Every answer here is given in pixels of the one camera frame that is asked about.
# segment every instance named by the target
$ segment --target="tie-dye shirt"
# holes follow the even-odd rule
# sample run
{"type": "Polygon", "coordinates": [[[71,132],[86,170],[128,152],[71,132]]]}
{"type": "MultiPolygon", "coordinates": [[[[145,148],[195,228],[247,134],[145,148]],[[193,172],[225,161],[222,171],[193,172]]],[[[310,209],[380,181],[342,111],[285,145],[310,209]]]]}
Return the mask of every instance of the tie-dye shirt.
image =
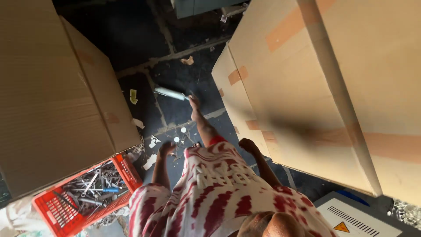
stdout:
{"type": "Polygon", "coordinates": [[[131,237],[226,237],[248,215],[261,211],[288,213],[315,237],[335,237],[306,196],[285,186],[271,187],[232,144],[188,148],[184,157],[183,174],[172,192],[149,183],[133,193],[131,237]]]}

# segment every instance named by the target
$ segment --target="electrical warning sticker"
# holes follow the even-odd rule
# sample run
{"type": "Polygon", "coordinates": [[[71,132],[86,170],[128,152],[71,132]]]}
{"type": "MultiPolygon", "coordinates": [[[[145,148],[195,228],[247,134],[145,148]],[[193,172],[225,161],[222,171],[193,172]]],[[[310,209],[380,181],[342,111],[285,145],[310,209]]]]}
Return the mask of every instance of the electrical warning sticker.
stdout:
{"type": "Polygon", "coordinates": [[[333,229],[349,233],[348,227],[345,225],[344,222],[339,223],[333,229]]]}

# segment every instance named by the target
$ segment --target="blue screwdriver handle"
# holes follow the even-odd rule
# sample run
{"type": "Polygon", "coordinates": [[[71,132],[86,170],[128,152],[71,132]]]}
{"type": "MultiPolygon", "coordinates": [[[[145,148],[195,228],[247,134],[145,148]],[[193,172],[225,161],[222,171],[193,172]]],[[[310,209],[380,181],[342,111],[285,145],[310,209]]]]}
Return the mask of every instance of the blue screwdriver handle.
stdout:
{"type": "Polygon", "coordinates": [[[107,188],[107,189],[102,189],[103,192],[109,192],[109,193],[118,193],[120,192],[119,188],[107,188]]]}

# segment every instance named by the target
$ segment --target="cardboard box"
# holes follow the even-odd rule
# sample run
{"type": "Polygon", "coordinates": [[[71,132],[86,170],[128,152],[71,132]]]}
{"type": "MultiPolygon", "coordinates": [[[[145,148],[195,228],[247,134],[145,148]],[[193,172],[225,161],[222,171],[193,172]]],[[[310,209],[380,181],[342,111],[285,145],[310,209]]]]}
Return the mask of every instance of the cardboard box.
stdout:
{"type": "Polygon", "coordinates": [[[13,199],[140,143],[108,58],[66,32],[51,1],[2,1],[0,19],[0,168],[13,199]]]}
{"type": "Polygon", "coordinates": [[[239,139],[275,163],[382,193],[315,1],[252,1],[212,75],[239,139]]]}
{"type": "Polygon", "coordinates": [[[421,2],[317,4],[384,194],[421,205],[421,2]]]}

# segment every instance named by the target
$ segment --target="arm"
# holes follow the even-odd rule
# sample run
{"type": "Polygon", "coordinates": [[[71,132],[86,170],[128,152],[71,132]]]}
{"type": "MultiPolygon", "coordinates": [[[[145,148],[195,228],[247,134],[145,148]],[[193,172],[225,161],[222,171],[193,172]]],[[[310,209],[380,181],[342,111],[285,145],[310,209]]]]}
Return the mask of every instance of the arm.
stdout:
{"type": "Polygon", "coordinates": [[[267,162],[264,160],[264,157],[260,153],[259,148],[257,148],[257,146],[254,144],[252,140],[243,138],[238,143],[238,145],[254,157],[254,159],[256,160],[257,168],[259,169],[259,172],[260,172],[260,177],[263,180],[265,180],[272,187],[282,185],[281,182],[276,177],[276,175],[270,169],[267,162]]]}
{"type": "Polygon", "coordinates": [[[157,161],[152,174],[152,183],[158,183],[170,189],[170,179],[167,172],[167,156],[176,148],[171,142],[164,143],[158,151],[157,161]]]}

